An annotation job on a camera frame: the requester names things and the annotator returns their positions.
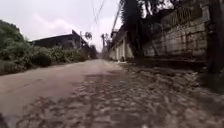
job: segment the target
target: stone wall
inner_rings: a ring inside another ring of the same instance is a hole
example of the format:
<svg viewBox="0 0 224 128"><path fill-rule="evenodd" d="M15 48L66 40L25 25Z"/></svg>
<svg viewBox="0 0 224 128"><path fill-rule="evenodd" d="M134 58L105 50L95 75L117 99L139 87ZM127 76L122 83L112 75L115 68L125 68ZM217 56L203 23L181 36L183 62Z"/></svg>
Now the stone wall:
<svg viewBox="0 0 224 128"><path fill-rule="evenodd" d="M151 45L153 44L158 56L190 55L205 58L210 14L208 3L204 1L200 3L192 0L163 17L160 23L161 31L143 46L145 56L156 55Z"/></svg>

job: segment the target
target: vegetation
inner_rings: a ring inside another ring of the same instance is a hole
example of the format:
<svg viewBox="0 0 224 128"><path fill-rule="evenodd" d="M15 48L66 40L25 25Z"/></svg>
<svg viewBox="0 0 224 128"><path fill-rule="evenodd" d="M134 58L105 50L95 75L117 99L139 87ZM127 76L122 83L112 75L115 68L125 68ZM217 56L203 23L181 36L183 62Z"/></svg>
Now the vegetation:
<svg viewBox="0 0 224 128"><path fill-rule="evenodd" d="M0 75L85 59L75 49L34 47L15 25L0 20Z"/></svg>

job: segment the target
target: road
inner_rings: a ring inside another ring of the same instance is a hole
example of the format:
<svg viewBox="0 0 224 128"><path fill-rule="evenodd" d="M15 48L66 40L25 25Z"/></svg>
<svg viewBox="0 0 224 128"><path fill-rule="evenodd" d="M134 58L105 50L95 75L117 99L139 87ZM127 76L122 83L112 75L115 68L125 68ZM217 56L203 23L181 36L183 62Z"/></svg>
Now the road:
<svg viewBox="0 0 224 128"><path fill-rule="evenodd" d="M223 96L211 101L170 88L194 82L186 73L148 72L157 73L146 78L93 60L2 76L0 112L10 128L224 127Z"/></svg>

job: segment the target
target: sky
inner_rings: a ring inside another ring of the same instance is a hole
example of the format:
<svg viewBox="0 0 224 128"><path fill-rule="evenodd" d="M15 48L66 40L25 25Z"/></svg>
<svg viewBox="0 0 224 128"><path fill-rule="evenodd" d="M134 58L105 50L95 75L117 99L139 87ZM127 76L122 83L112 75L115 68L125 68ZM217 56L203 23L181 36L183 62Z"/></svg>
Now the sky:
<svg viewBox="0 0 224 128"><path fill-rule="evenodd" d="M92 32L89 43L100 51L100 35L110 34L119 0L0 0L0 3L0 19L15 24L29 40L71 34L72 30L82 34ZM118 19L115 28L121 24Z"/></svg>

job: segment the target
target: building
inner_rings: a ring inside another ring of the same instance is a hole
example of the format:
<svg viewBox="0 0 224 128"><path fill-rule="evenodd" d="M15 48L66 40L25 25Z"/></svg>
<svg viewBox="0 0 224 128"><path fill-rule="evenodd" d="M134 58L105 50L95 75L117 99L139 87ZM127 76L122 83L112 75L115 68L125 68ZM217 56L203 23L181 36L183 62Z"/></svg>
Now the building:
<svg viewBox="0 0 224 128"><path fill-rule="evenodd" d="M88 43L81 38L75 31L72 34L60 35L54 37L43 38L34 40L31 42L34 46L52 48L52 47L63 47L69 48L81 48L81 46L88 45Z"/></svg>
<svg viewBox="0 0 224 128"><path fill-rule="evenodd" d="M134 58L132 50L126 38L126 31L123 26L111 33L112 42L108 48L109 58L112 60L129 60Z"/></svg>

